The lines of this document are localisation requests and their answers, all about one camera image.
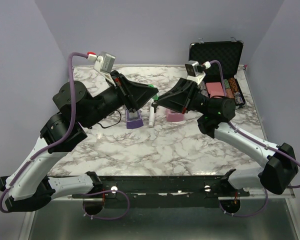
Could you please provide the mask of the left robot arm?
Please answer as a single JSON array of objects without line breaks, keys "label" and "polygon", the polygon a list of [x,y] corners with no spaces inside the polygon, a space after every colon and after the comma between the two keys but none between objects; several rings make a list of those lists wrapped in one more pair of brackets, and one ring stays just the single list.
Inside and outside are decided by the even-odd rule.
[{"label": "left robot arm", "polygon": [[31,153],[15,173],[0,177],[1,212],[32,212],[56,198],[94,198],[101,193],[103,184],[93,171],[61,178],[48,173],[87,137],[85,129],[121,107],[136,112],[158,93],[157,88],[130,81],[117,71],[111,72],[107,82],[108,88],[96,96],[80,81],[70,80],[60,88],[53,97],[58,113],[43,126]]}]

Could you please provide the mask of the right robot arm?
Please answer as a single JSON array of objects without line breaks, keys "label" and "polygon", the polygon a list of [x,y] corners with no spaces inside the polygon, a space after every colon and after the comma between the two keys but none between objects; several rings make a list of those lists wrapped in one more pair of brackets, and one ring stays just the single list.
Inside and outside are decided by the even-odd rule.
[{"label": "right robot arm", "polygon": [[268,142],[231,123],[236,115],[235,101],[231,98],[206,97],[200,93],[197,83],[180,78],[171,90],[159,96],[152,105],[181,114],[189,111],[201,113],[197,124],[202,134],[231,145],[258,163],[258,167],[232,169],[223,176],[220,191],[226,196],[243,188],[263,188],[281,195],[298,173],[294,150],[290,145]]}]

